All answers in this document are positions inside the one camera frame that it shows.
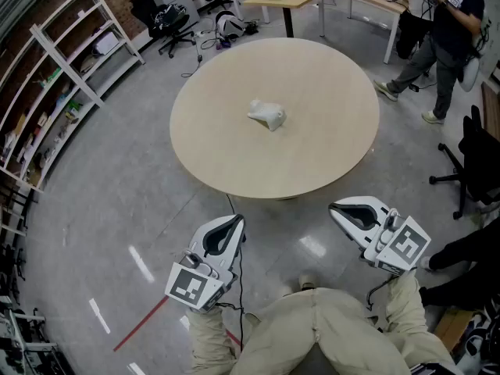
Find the gray floor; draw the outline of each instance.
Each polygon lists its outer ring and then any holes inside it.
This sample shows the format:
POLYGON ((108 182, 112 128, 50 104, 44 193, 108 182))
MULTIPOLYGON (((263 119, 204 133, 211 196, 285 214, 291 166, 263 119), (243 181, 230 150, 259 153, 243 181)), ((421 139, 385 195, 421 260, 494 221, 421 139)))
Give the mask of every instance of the gray floor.
MULTIPOLYGON (((297 38, 336 48, 360 65, 369 78, 396 77, 404 62, 392 55, 383 64, 389 33, 361 20, 348 20, 345 1, 326 13, 327 36, 318 36, 317 8, 293 10, 297 38)), ((242 6, 247 19, 262 18, 260 9, 242 6)), ((354 4, 360 16, 390 23, 382 12, 354 4)), ((283 37, 280 10, 271 23, 240 43, 283 37)), ((210 27, 208 20, 196 26, 210 27)), ((218 52, 204 51, 206 63, 218 52)), ((187 173, 170 144, 170 110, 185 83, 180 75, 196 67, 196 51, 185 45, 175 58, 144 53, 137 67, 75 135, 30 213, 26 240, 23 307, 37 306, 48 317, 47 332, 57 341, 79 374, 128 373, 137 365, 148 375, 189 370, 190 342, 180 319, 184 308, 168 301, 117 352, 113 348, 162 299, 172 262, 195 229, 227 215, 227 197, 187 173), (130 254, 133 246, 152 273, 147 280, 130 254), (92 311, 94 299, 109 334, 92 311)), ((436 147, 443 141, 457 150, 462 118, 471 104, 480 106, 476 86, 465 93, 457 86, 443 127, 422 121, 433 107, 435 87, 405 91, 399 102, 379 97, 380 128, 373 148, 350 173, 308 195, 281 202, 233 198, 248 221, 244 249, 244 294, 247 311, 276 298, 283 282, 305 269, 315 270, 324 286, 342 288, 360 299, 387 275, 358 260, 359 251, 332 223, 327 205, 351 195, 374 195, 403 215, 413 216, 433 238, 429 252, 472 229, 470 217, 452 219, 459 190, 454 184, 430 186, 431 174, 448 174, 451 163, 436 147)), ((469 213, 473 203, 467 203, 469 213)), ((431 275, 419 270, 423 285, 435 285, 463 268, 431 275)), ((239 286, 226 296, 236 302, 239 286)), ((427 313, 435 325, 439 310, 427 313)), ((238 335, 238 322, 226 312, 227 327, 238 335)))

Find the metal shelving unit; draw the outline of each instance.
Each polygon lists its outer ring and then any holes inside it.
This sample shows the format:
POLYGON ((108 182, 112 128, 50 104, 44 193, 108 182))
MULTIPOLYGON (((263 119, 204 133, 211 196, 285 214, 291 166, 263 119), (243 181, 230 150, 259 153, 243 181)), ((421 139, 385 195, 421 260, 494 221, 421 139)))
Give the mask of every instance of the metal shelving unit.
POLYGON ((4 173, 7 173, 13 179, 17 180, 24 186, 29 186, 30 188, 41 191, 41 185, 45 177, 48 174, 48 171, 52 167, 52 164, 57 158, 57 155, 63 150, 63 146, 69 141, 71 134, 76 130, 76 128, 82 123, 82 119, 91 111, 91 109, 97 105, 99 107, 103 107, 104 102, 102 101, 102 96, 105 94, 109 88, 117 82, 130 68, 132 68, 137 62, 142 64, 145 63, 138 50, 134 47, 132 42, 130 41, 127 34, 121 27, 121 25, 116 20, 116 17, 113 15, 108 5, 104 0, 92 0, 94 5, 79 15, 79 17, 72 23, 64 32, 57 37, 55 41, 53 41, 50 36, 47 34, 46 30, 48 26, 56 20, 56 18, 64 13, 64 11, 75 2, 76 0, 66 0, 60 7, 57 8, 56 11, 43 24, 41 25, 33 25, 30 29, 33 34, 32 37, 28 40, 28 42, 21 48, 20 52, 17 54, 15 59, 12 61, 9 68, 6 70, 2 79, 0 80, 0 91, 5 85, 5 82, 9 79, 10 75, 13 73, 16 66, 20 63, 21 59, 27 53, 29 48, 34 44, 38 43, 45 50, 44 55, 39 59, 39 61, 35 64, 34 68, 27 74, 26 80, 21 84, 14 98, 9 104, 5 115, 2 117, 0 122, 0 131, 3 129, 8 116, 11 114, 11 111, 16 104, 18 97, 23 92, 23 89, 26 85, 32 81, 31 78, 38 71, 39 67, 42 63, 50 57, 57 66, 59 66, 60 71, 48 82, 45 87, 42 89, 39 96, 36 98, 29 111, 27 111, 26 117, 23 121, 22 126, 20 127, 19 133, 16 135, 15 141, 10 149, 10 152, 5 160, 3 165, 0 165, 0 170, 4 173), (95 31, 92 35, 90 35, 87 39, 85 39, 74 51, 72 51, 68 56, 65 56, 60 50, 59 45, 71 32, 73 32, 77 26, 84 21, 87 17, 89 17, 92 13, 99 11, 102 17, 105 20, 105 23, 101 25, 101 27, 95 31), (110 52, 106 55, 102 55, 98 61, 93 65, 92 68, 89 69, 85 74, 80 73, 79 69, 74 68, 73 63, 77 58, 85 51, 88 50, 89 46, 91 46, 96 40, 98 40, 105 32, 113 32, 119 40, 117 46, 115 46, 110 52), (99 70, 103 70, 105 68, 105 63, 120 49, 126 48, 128 53, 130 54, 130 58, 126 59, 117 70, 107 76, 107 79, 100 84, 98 87, 92 88, 88 81, 94 76, 99 70), (36 137, 34 140, 26 146, 27 153, 23 155, 24 162, 21 166, 20 171, 14 173, 15 171, 9 170, 9 164, 13 160, 13 154, 16 147, 18 148, 20 143, 24 143, 26 140, 23 140, 23 132, 28 124, 28 121, 32 119, 35 111, 38 106, 44 100, 44 97, 48 94, 50 88, 56 84, 57 80, 62 76, 68 77, 73 83, 73 87, 70 93, 60 102, 58 103, 53 112, 48 116, 47 123, 38 130, 36 137), (84 95, 90 100, 89 102, 84 103, 80 109, 78 110, 77 118, 78 120, 75 123, 69 124, 65 131, 62 132, 62 137, 56 137, 53 141, 53 146, 50 148, 50 154, 48 154, 46 158, 45 165, 41 170, 39 180, 36 184, 31 184, 27 182, 26 176, 27 171, 30 166, 31 161, 39 152, 39 149, 43 148, 44 141, 46 138, 49 138, 49 135, 54 134, 54 129, 52 129, 57 123, 61 121, 57 121, 57 119, 64 115, 66 111, 66 107, 71 102, 72 98, 79 92, 83 92, 84 95))

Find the red line on floor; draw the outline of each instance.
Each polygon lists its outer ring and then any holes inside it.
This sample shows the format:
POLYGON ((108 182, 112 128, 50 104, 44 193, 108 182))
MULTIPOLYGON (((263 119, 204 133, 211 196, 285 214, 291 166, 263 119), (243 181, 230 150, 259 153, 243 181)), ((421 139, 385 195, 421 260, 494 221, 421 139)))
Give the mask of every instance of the red line on floor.
POLYGON ((229 336, 234 343, 236 343, 238 346, 241 347, 241 342, 238 340, 238 338, 236 336, 234 336, 230 331, 226 330, 226 334, 227 336, 229 336))
POLYGON ((164 296, 155 307, 148 313, 147 316, 145 316, 140 323, 137 324, 137 326, 113 349, 114 352, 116 352, 120 347, 125 345, 125 343, 134 336, 134 334, 141 328, 147 320, 149 320, 158 309, 166 303, 166 301, 169 299, 169 296, 164 296))

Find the shoe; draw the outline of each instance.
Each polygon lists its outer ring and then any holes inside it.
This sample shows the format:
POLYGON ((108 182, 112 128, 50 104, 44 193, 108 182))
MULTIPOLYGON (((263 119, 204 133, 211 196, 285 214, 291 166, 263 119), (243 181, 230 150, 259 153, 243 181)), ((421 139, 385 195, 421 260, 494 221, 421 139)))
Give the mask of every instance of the shoe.
POLYGON ((399 94, 391 93, 388 89, 388 84, 386 82, 377 82, 376 80, 374 80, 373 86, 375 87, 375 90, 384 93, 389 98, 389 100, 392 100, 393 102, 398 101, 399 94))
POLYGON ((439 118, 436 118, 432 111, 422 112, 422 118, 428 123, 440 123, 441 125, 445 123, 445 119, 440 120, 439 118))
POLYGON ((318 287, 318 277, 312 272, 303 272, 298 277, 298 286, 301 291, 316 289, 318 287))
POLYGON ((424 268, 426 271, 429 272, 434 272, 434 270, 430 268, 429 262, 430 262, 430 256, 427 255, 425 257, 422 257, 422 259, 420 260, 420 268, 424 268))

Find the cable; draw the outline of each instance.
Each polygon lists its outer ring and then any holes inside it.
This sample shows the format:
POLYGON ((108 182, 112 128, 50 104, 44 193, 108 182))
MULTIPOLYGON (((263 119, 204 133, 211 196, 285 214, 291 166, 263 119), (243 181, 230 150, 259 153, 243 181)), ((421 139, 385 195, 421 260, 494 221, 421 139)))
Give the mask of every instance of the cable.
MULTIPOLYGON (((231 211, 233 212, 233 214, 236 214, 236 212, 234 211, 233 202, 231 201, 231 198, 227 193, 226 197, 227 201, 231 206, 231 211)), ((243 250, 241 249, 241 245, 239 253, 240 253, 240 298, 239 298, 240 306, 236 307, 234 304, 231 303, 216 303, 216 305, 219 307, 233 309, 234 311, 240 312, 240 335, 241 335, 240 343, 241 343, 241 351, 243 352, 243 314, 245 314, 245 309, 243 308, 243 250)))
POLYGON ((371 291, 368 292, 368 295, 366 295, 366 303, 368 304, 368 306, 366 307, 369 311, 372 310, 373 308, 373 303, 371 302, 371 297, 372 297, 372 294, 375 293, 377 290, 379 290, 380 288, 383 288, 386 284, 388 284, 389 282, 391 282, 391 280, 395 279, 396 276, 395 275, 391 275, 389 277, 389 279, 385 280, 384 282, 382 282, 380 285, 374 287, 371 291))

